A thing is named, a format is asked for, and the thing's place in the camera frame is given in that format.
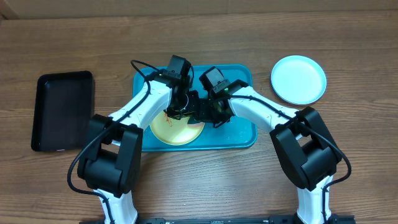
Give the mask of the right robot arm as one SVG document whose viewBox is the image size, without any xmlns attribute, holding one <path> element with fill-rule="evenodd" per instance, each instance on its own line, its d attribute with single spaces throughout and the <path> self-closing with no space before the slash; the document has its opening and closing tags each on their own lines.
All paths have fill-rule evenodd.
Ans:
<svg viewBox="0 0 398 224">
<path fill-rule="evenodd" d="M 211 116 L 215 126 L 236 116 L 269 132 L 282 170 L 297 187 L 298 209 L 289 223 L 355 222 L 354 217 L 330 210 L 330 187 L 346 180 L 352 166 L 317 110 L 286 108 L 241 80 L 201 84 L 208 93 L 201 110 Z"/>
</svg>

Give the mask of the yellow-green plate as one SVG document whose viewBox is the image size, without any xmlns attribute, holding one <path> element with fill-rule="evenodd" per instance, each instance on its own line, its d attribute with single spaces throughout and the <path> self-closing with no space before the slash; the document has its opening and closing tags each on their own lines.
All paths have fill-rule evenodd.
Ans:
<svg viewBox="0 0 398 224">
<path fill-rule="evenodd" d="M 188 122 L 189 118 L 172 119 L 162 111 L 151 122 L 150 129 L 155 137 L 163 143 L 181 146 L 199 137 L 205 126 L 204 124 L 199 128 L 189 128 Z"/>
</svg>

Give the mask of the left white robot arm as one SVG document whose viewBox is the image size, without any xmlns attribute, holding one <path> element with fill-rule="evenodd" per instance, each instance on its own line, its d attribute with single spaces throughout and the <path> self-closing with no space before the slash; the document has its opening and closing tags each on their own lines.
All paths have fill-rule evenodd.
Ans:
<svg viewBox="0 0 398 224">
<path fill-rule="evenodd" d="M 102 223 L 138 223 L 132 188 L 141 168 L 144 131 L 161 111 L 188 106 L 193 74 L 191 63 L 174 55 L 167 68 L 142 76 L 141 90 L 125 106 L 90 120 L 85 146 L 70 164 L 67 183 L 74 192 L 99 198 Z"/>
</svg>

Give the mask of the pink and black sponge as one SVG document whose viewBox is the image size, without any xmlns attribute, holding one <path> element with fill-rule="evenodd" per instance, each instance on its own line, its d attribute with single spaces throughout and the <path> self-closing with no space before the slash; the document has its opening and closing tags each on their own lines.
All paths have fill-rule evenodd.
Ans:
<svg viewBox="0 0 398 224">
<path fill-rule="evenodd" d="M 199 127 L 202 127 L 203 125 L 204 125 L 204 123 L 202 123 L 202 122 L 199 122 L 199 123 L 188 123 L 187 124 L 187 126 L 189 128 L 199 128 Z"/>
</svg>

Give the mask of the light blue plate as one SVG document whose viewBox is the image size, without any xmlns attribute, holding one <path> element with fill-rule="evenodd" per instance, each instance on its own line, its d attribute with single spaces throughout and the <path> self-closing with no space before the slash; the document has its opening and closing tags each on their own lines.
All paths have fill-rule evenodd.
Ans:
<svg viewBox="0 0 398 224">
<path fill-rule="evenodd" d="M 327 77 L 314 60 L 301 55 L 280 59 L 271 70 L 271 85 L 276 95 L 294 105 L 309 105 L 326 92 Z"/>
</svg>

